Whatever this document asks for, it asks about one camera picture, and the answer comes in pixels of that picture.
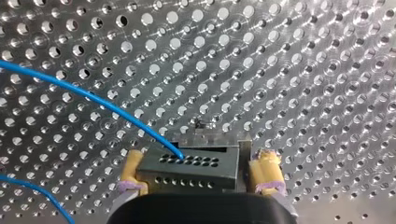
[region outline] perforated metal sheet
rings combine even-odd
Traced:
[[[0,2],[0,54],[74,82],[163,134],[193,118],[283,156],[302,223],[393,223],[396,2]],[[150,138],[39,80],[2,71],[2,172],[104,223],[131,147]],[[2,183],[1,223],[62,218]]]

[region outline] black object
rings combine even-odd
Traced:
[[[107,224],[296,224],[274,198],[257,194],[149,194],[122,205]]]

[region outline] gray metal plate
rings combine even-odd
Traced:
[[[391,0],[0,2],[3,60],[74,82],[163,134],[197,117],[283,156],[303,223],[393,223]],[[39,80],[0,76],[2,172],[104,223],[122,161],[150,138]],[[2,223],[62,218],[3,183]]]

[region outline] blue cable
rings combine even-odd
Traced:
[[[145,131],[146,133],[151,135],[151,137],[155,138],[157,141],[159,141],[164,146],[169,148],[181,160],[184,159],[183,153],[180,150],[178,150],[178,148],[175,147],[172,143],[170,143],[164,137],[160,136],[158,133],[154,132],[152,129],[150,129],[149,126],[144,124],[142,121],[140,121],[139,119],[136,119],[134,116],[130,115],[128,112],[117,107],[116,105],[111,104],[109,101],[106,101],[106,100],[102,99],[101,97],[96,96],[96,95],[94,95],[88,91],[85,91],[80,87],[74,86],[68,82],[59,80],[59,79],[57,79],[55,77],[51,77],[49,75],[45,75],[43,73],[39,73],[39,72],[29,69],[29,68],[21,67],[15,63],[7,63],[5,61],[0,60],[0,67],[3,67],[7,70],[10,70],[10,71],[22,74],[22,75],[26,75],[26,76],[30,76],[30,77],[37,77],[43,81],[47,81],[49,83],[52,83],[52,84],[55,84],[62,88],[65,88],[67,90],[70,90],[70,91],[74,92],[75,94],[87,97],[88,99],[96,102],[99,105],[106,107],[107,109],[113,111],[114,113],[119,114],[121,117],[125,118],[126,120],[132,122],[132,124],[137,126],[139,129]]]
[[[66,210],[64,210],[64,208],[58,203],[58,201],[55,199],[55,197],[53,197],[52,194],[50,194],[48,191],[40,188],[37,185],[31,184],[27,181],[9,178],[6,175],[0,175],[0,181],[1,180],[7,181],[8,183],[11,183],[11,184],[22,185],[29,189],[37,190],[38,192],[42,193],[44,196],[46,196],[52,202],[52,204],[61,212],[61,214],[64,216],[64,218],[66,218],[66,220],[69,224],[75,224],[75,221],[73,220],[73,218],[70,217],[70,215],[66,212]]]

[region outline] circular hole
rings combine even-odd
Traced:
[[[124,26],[126,26],[126,25],[128,24],[128,19],[127,19],[125,16],[120,15],[120,16],[118,16],[117,19],[116,19],[116,24],[117,24],[120,28],[122,28],[122,27],[124,27]]]
[[[68,20],[66,22],[67,30],[74,32],[78,29],[78,23],[75,20]]]
[[[12,8],[19,8],[19,7],[21,7],[21,1],[20,0],[8,0],[8,5]]]
[[[141,21],[144,25],[148,26],[154,22],[154,19],[152,18],[151,14],[145,13],[142,15]]]
[[[18,33],[20,33],[20,35],[27,35],[29,33],[29,28],[26,24],[20,23],[17,26],[17,31]]]
[[[75,45],[73,47],[73,53],[76,56],[81,56],[82,54],[84,54],[84,48],[81,45]]]
[[[132,51],[132,44],[130,43],[130,42],[128,42],[128,41],[124,41],[124,42],[122,42],[122,44],[121,44],[121,50],[122,50],[122,52],[124,52],[124,53],[129,53],[129,52],[131,52]]]
[[[87,69],[80,69],[78,75],[81,79],[88,79],[90,77],[90,71]]]
[[[166,15],[166,20],[170,23],[170,24],[175,24],[178,21],[178,15],[176,12],[174,11],[170,11],[168,12],[168,14]]]
[[[208,182],[208,183],[207,183],[207,187],[210,188],[210,189],[213,189],[213,188],[215,187],[215,183],[213,183],[213,182]]]
[[[197,185],[197,182],[195,180],[190,180],[190,186],[195,187]]]
[[[369,13],[366,11],[361,12],[361,19],[367,20],[369,18]]]
[[[41,23],[41,30],[45,33],[51,33],[53,31],[53,25],[49,21],[43,21]]]
[[[102,19],[100,19],[99,17],[92,18],[91,27],[95,30],[102,28],[103,27]]]
[[[3,50],[1,56],[2,56],[4,61],[9,61],[10,62],[10,61],[14,60],[14,55],[9,50]]]
[[[51,58],[59,58],[61,56],[61,51],[56,47],[49,48],[49,56]]]

